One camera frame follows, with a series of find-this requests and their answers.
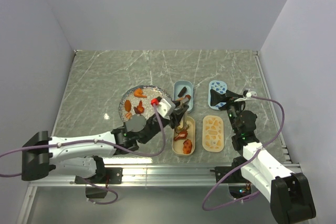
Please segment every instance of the cable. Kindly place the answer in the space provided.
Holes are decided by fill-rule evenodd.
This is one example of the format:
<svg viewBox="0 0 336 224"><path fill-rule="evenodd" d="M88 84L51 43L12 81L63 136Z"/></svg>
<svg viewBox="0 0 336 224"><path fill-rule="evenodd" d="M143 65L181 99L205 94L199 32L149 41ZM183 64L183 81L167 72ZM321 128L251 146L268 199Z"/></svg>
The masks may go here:
<svg viewBox="0 0 336 224"><path fill-rule="evenodd" d="M255 98L255 99L258 99L258 100L264 100L264 101L269 101L269 102L276 103L276 104L279 105L279 107L281 108L281 112L282 112L282 120L281 120L280 128L279 128L277 134L276 134L276 135L275 135L269 142L263 144L263 147L265 148L267 145L269 145L269 144L272 143L275 139L277 139L277 137L280 135L280 132L282 131L282 128L283 128L283 126L284 126L283 124L284 124L284 122L285 122L285 111L284 111L282 105L281 105L278 101L276 101L276 100L268 99L268 98L262 98L262 97L255 97L255 96L253 96L253 95L252 95L251 97L252 97L252 98ZM217 187L218 187L218 186L219 186L219 185L220 185L220 184L221 184L221 183L222 183L228 176L230 176L232 173L234 173L235 171L241 169L243 166L245 166L245 165L251 163L251 162L258 156L258 154L259 154L260 151L261 151L261 149L257 150L257 152L253 155L253 157L252 157L250 160L248 160L248 161L246 161L245 163L243 163L243 164L241 164L241 165L235 167L234 169L232 169L232 170L231 170L230 172L228 172L223 178L221 178L221 179L216 183L216 185L214 185L213 188L211 188L211 190L207 193L207 195L206 195L206 196L204 197L204 199L203 199L203 202L202 202L202 209L203 209L203 210L205 210L205 211L212 211L212 210L216 210L216 209L218 209L218 208L227 207L227 206L229 206L229 205L231 205L231 204L233 204L233 203L235 203L235 202L241 201L241 200L251 200L251 199L254 199L258 194L260 194L259 191L256 191L256 192L254 192L254 193L252 193L252 194L250 194L250 195L248 195L248 196L244 196L244 197L242 197L242 198L240 198L240 199L235 199L235 200L233 200L233 201L230 201L230 202L227 202L227 203L218 205L218 206L216 206L216 207L211 207L211 208L207 208L207 207L205 207L205 203L206 203L206 201L208 200L208 198L210 197L210 195L214 192L214 190L216 190Z"/></svg>
<svg viewBox="0 0 336 224"><path fill-rule="evenodd" d="M154 157L154 156L158 156L160 155L164 148L165 148L165 145L166 145L166 136L165 136L165 133L164 133L164 128L163 128L163 124L162 124L162 121L160 119L160 115L159 113L157 112L157 108L156 108L156 105L153 104L153 108L154 108L154 113L156 115L156 118L157 118L157 122L159 123L159 126L160 126L160 130L161 130L161 133L162 133L162 140L163 140L163 145L162 145L162 148L159 152L157 153L154 153L154 154L146 154L146 153L139 153L139 152L134 152L134 151L130 151L122 146L119 146L117 144L114 144L114 143L110 143L110 142L107 142L107 141L104 141L104 140L77 140L77 141L72 141L72 142L68 142L68 143L62 143L62 146L68 146L68 145L74 145L74 144L82 144L82 143L103 143L103 144L108 144L108 145L112 145L113 147L115 148L118 148L118 149L121 149L125 152L128 152L128 153L132 153L132 154L135 154L135 155L139 155L139 156L144 156L144 157ZM14 149L14 150L11 150L9 152L5 152L4 154L1 154L0 155L0 158L6 156L6 155L9 155L9 154L12 154L12 153L16 153L16 152L23 152L23 151L30 151L30 150L38 150L38 149L43 149L43 148L54 148L54 147L58 147L57 144L47 144L47 145L38 145L38 146L28 146L28 147L21 147L21 148L18 148L18 149ZM22 173L16 173L16 174L1 174L0 173L0 177L2 178L12 178L12 177L17 177L17 176L21 176ZM111 204L111 203L114 203L117 199L118 199L118 194L116 191L112 190L112 189L109 189L109 188L105 188L105 187L101 187L101 186L97 186L93 183L91 183L90 181L88 181L87 179L85 178L82 178L84 179L84 181L95 187L95 188L99 188L99 189L102 189L102 190L105 190L105 191L109 191L113 194L115 194L115 199L112 200L112 201L109 201L109 202L96 202L92 199L88 199L90 202L94 203L94 204L97 204L97 205L108 205L108 204Z"/></svg>

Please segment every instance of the white panel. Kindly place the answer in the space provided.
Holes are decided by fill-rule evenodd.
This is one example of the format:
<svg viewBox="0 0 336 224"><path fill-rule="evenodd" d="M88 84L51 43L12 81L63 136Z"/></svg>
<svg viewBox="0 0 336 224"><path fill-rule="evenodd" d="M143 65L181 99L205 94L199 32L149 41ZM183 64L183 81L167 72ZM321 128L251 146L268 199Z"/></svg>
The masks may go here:
<svg viewBox="0 0 336 224"><path fill-rule="evenodd" d="M288 0L261 49L283 135L307 176L320 223L334 223L336 192L336 0Z"/></svg>
<svg viewBox="0 0 336 224"><path fill-rule="evenodd" d="M45 0L0 0L0 150L51 130L73 51ZM0 173L21 171L21 153L0 160ZM15 223L27 183L0 178L1 223Z"/></svg>
<svg viewBox="0 0 336 224"><path fill-rule="evenodd" d="M259 50L286 0L47 0L75 49Z"/></svg>

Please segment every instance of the plastic container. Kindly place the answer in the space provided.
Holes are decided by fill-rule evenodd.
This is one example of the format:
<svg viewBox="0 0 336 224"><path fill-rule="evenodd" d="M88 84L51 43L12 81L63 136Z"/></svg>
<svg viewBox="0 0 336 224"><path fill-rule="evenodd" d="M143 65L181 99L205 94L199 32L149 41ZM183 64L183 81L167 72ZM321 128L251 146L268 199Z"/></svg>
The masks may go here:
<svg viewBox="0 0 336 224"><path fill-rule="evenodd" d="M219 116L203 118L202 146L209 152L220 152L224 148L224 122Z"/></svg>
<svg viewBox="0 0 336 224"><path fill-rule="evenodd" d="M181 157L188 157L190 155L192 155L195 151L195 130L196 130L196 124L195 124L195 120L192 119L190 116L187 117L187 124L189 125L188 128L188 136L186 139L180 139L177 141L173 140L173 152L177 155L177 156L181 156ZM174 137L177 136L177 133L175 133L175 131L173 131L173 139ZM191 148L191 152L189 154L184 154L183 153L183 142L186 141L187 139L191 140L192 143L192 148Z"/></svg>
<svg viewBox="0 0 336 224"><path fill-rule="evenodd" d="M215 106L211 106L210 105L210 98L211 98L210 90L211 89L214 89L215 91L217 91L220 94L224 94L227 90L227 84L224 81L216 81L216 80L213 80L209 83L208 105L213 110L219 110L219 108L224 106L226 104L226 102L220 102L219 104L217 104Z"/></svg>
<svg viewBox="0 0 336 224"><path fill-rule="evenodd" d="M187 94L190 95L190 97L191 97L191 99L188 103L189 108L187 110L189 112L193 109L193 105L194 105L194 87L193 87L193 84L191 82L189 82L189 81L177 81L177 82L175 82L173 99L174 99L174 101L180 99L180 97L178 97L177 95L183 89L183 87L186 87L187 91L184 93L184 95L182 97L185 97Z"/></svg>

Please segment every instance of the light blue tray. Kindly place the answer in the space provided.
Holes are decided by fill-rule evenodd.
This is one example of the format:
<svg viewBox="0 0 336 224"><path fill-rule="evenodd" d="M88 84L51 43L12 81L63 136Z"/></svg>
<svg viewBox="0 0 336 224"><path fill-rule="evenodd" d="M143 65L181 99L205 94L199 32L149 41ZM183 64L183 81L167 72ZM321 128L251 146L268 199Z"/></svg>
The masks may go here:
<svg viewBox="0 0 336 224"><path fill-rule="evenodd" d="M210 90L211 89L214 89L215 91L217 91L220 94L224 94L227 90L227 84L224 81L216 81L216 80L213 80L209 83L208 105L213 110L219 110L219 108L224 106L226 104L226 102L220 102L216 106L210 106L210 98L211 98Z"/></svg>
<svg viewBox="0 0 336 224"><path fill-rule="evenodd" d="M183 87L187 88L187 91L185 92L185 94L183 96L186 96L188 94L191 97L191 99L188 103L189 109L187 110L189 112L190 110L193 109L193 105L194 105L194 87L193 87L193 84L191 82L189 82L189 81L177 81L177 82L175 82L173 99L174 100L179 99L179 97L177 95L183 89Z"/></svg>

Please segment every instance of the metal plate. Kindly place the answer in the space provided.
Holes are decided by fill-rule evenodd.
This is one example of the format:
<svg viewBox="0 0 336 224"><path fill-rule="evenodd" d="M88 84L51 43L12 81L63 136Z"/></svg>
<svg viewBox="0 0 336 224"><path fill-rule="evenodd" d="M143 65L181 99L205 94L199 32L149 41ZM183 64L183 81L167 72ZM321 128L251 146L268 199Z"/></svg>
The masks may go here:
<svg viewBox="0 0 336 224"><path fill-rule="evenodd" d="M134 92L136 89L142 89L143 94L147 95L147 98L138 98L134 96ZM120 104L119 104L119 115L123 122L127 121L127 118L125 118L125 115L127 111L125 110L124 104L126 100L130 100L132 104L132 114L135 115L133 107L136 107L139 105L139 102L142 101L142 106L145 108L145 111L142 113L142 115L148 119L154 114L154 109L151 105L152 99L156 97L162 97L162 98L170 98L170 95L164 91L161 88L158 88L157 86L151 86L151 85L140 85L136 86L134 88L131 88L129 91L127 91L123 97L121 98Z"/></svg>

